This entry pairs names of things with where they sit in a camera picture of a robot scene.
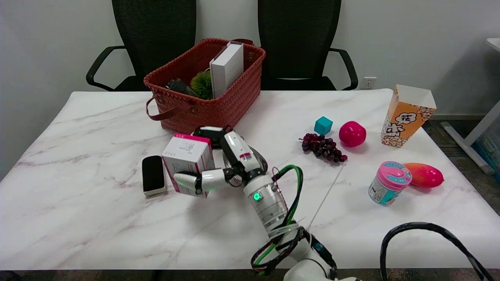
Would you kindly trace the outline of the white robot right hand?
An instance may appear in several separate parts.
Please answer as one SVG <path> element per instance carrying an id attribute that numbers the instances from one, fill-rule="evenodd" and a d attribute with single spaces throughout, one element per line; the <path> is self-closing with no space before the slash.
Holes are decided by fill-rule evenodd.
<path id="1" fill-rule="evenodd" d="M 226 157 L 225 166 L 205 169 L 195 165 L 193 171 L 185 169 L 170 173 L 171 181 L 179 190 L 189 190 L 199 196 L 222 187 L 247 187 L 249 193 L 272 183 L 267 174 L 262 156 L 249 146 L 241 135 L 228 126 L 225 128 L 202 126 L 191 135 L 182 137 L 186 141 L 209 141 L 210 149 L 221 149 Z"/>

